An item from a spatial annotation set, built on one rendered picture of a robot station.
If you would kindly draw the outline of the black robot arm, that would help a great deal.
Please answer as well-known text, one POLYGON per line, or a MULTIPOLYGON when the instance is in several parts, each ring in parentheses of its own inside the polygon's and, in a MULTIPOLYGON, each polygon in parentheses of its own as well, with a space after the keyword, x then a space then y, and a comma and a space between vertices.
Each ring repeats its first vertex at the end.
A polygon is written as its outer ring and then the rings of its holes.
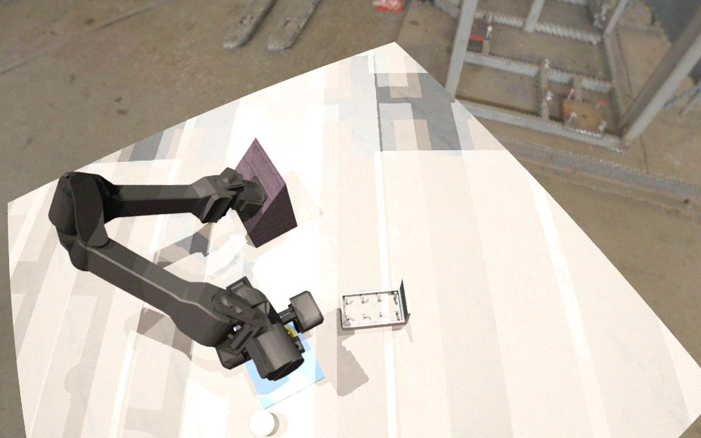
POLYGON ((230 209, 255 216, 268 198, 259 179, 231 167, 191 185, 113 185, 94 173, 67 172, 48 211, 71 264, 163 311, 201 346, 239 356, 247 350, 261 379, 283 379, 301 367, 304 347, 288 334, 267 296, 245 276, 225 289, 186 281, 115 242, 105 224, 116 217, 192 213, 217 223, 230 209), (231 339, 230 332, 241 328, 231 339))

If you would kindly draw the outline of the white dish rack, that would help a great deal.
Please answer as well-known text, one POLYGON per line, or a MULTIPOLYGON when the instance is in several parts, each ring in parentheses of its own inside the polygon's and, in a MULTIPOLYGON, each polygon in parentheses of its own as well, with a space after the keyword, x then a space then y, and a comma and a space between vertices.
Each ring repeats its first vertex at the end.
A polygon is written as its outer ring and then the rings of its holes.
POLYGON ((403 326, 411 316, 406 278, 400 288, 340 294, 343 331, 403 326))

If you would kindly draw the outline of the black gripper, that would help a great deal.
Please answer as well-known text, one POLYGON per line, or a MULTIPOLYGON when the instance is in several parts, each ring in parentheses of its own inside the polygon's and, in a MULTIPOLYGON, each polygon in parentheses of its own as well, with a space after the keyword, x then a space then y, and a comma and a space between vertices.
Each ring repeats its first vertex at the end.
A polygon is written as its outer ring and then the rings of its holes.
MULTIPOLYGON (((311 292, 305 290, 293 297, 289 297, 289 301, 288 309, 279 311, 279 313, 276 313, 275 310, 276 321, 274 324, 281 322, 285 326, 285 324, 293 322, 297 333, 301 332, 303 334, 319 326, 324 321, 319 305, 315 302, 311 292)), ((226 354, 226 352, 219 351, 218 349, 216 349, 216 352, 221 365, 229 370, 251 360, 251 356, 247 350, 242 351, 239 356, 226 354)))

